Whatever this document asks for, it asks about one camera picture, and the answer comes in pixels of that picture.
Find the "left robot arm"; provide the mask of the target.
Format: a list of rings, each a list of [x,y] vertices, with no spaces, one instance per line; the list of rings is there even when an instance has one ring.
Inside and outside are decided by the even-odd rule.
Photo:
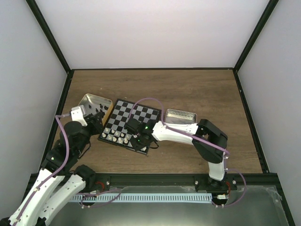
[[[80,191],[91,191],[96,173],[86,165],[75,163],[90,148],[90,138],[103,129],[104,112],[87,116],[69,113],[72,120],[61,128],[60,138],[44,159],[34,185],[17,210],[0,221],[2,226],[48,226],[68,201]]]

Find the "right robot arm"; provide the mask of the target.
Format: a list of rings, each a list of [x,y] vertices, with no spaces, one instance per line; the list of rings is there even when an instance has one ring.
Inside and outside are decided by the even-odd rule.
[[[150,148],[151,143],[171,141],[195,147],[199,155],[208,163],[209,173],[206,187],[214,190],[223,189],[226,184],[224,160],[229,155],[226,150],[228,136],[209,120],[199,123],[172,124],[164,121],[149,120],[139,122],[131,118],[125,129],[132,135],[130,143],[136,151]]]

